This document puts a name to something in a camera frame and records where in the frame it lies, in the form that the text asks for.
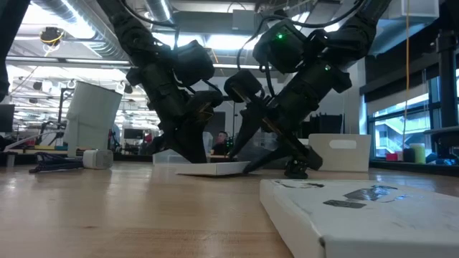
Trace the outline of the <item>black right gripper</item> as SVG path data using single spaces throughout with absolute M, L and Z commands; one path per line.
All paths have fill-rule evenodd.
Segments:
M 308 168 L 317 171 L 323 165 L 322 157 L 309 145 L 303 145 L 293 131 L 312 112 L 319 108 L 330 91 L 342 93 L 351 87 L 350 74 L 323 60 L 305 66 L 268 105 L 263 121 L 278 136 L 278 147 L 268 150 L 254 144 L 253 136 L 260 129 L 261 119 L 253 111 L 240 111 L 242 124 L 230 158 L 253 160 L 243 170 L 250 173 L 271 161 L 291 157 L 285 174 L 306 174 Z

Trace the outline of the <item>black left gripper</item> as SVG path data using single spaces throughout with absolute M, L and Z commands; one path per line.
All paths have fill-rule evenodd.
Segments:
M 148 107 L 160 118 L 164 145 L 191 163 L 206 163 L 203 132 L 213 109 L 223 102 L 222 93 L 207 90 L 190 95 L 179 88 L 172 70 L 159 63 L 133 67 L 126 79 L 143 86 Z

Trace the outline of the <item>white printed product box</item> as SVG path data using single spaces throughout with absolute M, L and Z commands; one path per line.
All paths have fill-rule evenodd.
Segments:
M 249 161 L 225 163 L 190 163 L 176 164 L 176 174 L 191 176 L 227 176 L 242 173 Z
M 459 258 L 459 198 L 377 181 L 265 179 L 294 258 Z

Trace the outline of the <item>white plastic bin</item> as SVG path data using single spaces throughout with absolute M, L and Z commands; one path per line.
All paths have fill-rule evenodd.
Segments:
M 323 159 L 320 171 L 362 172 L 369 170 L 370 135 L 317 133 L 309 146 Z

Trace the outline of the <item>person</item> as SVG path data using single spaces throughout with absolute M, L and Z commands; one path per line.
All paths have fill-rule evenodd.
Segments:
M 228 134 L 224 131 L 220 131 L 214 146 L 212 147 L 211 154 L 215 156 L 225 156 L 229 153 L 227 144 L 225 143 Z

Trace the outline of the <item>black storage rack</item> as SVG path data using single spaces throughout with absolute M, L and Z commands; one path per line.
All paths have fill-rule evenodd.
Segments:
M 307 121 L 301 123 L 299 131 L 301 138 L 308 138 L 310 134 L 328 133 L 340 134 L 343 132 L 344 116 L 343 115 L 312 115 Z

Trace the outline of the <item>tall translucent white container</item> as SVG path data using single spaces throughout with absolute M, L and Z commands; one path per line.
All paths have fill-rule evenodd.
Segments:
M 79 149 L 105 150 L 108 147 L 109 131 L 114 125 L 121 98 L 122 95 L 114 90 L 76 82 L 64 133 L 69 157 L 74 158 Z

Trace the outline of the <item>green cylinder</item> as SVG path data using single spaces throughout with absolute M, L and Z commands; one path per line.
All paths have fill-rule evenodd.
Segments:
M 414 151 L 415 163 L 426 164 L 425 144 L 411 143 L 410 148 Z

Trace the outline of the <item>black monitor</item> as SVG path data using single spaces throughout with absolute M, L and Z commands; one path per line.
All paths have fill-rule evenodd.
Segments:
M 0 105 L 0 133 L 13 131 L 15 105 Z

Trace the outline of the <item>black pole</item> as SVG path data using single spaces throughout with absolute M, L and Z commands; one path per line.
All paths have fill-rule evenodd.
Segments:
M 456 49 L 459 46 L 459 0 L 443 0 L 436 39 L 440 76 L 440 114 L 442 131 L 436 136 L 438 155 L 459 165 L 459 110 Z

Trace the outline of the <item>silver ceiling duct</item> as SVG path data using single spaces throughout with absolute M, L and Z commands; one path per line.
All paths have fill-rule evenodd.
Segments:
M 159 43 L 126 0 L 32 0 L 32 3 L 64 23 L 63 29 L 84 41 L 102 59 L 127 60 L 132 47 Z

